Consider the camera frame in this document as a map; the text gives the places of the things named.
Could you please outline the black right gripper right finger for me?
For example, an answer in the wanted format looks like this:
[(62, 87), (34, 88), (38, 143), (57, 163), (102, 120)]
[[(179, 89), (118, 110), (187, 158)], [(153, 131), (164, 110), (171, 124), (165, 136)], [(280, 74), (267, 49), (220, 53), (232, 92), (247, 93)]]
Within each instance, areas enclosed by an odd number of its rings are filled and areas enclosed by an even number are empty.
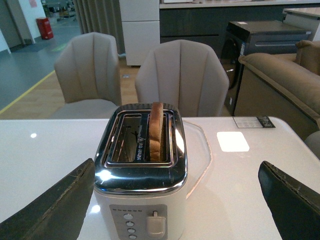
[(263, 161), (258, 180), (283, 240), (320, 238), (320, 194), (273, 164)]

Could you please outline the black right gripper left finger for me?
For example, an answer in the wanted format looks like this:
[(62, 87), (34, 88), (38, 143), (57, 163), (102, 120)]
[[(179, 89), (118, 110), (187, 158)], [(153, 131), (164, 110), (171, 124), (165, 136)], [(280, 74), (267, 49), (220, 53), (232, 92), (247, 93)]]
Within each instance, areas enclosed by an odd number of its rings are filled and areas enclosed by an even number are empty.
[(0, 224), (2, 240), (76, 240), (94, 189), (89, 158)]

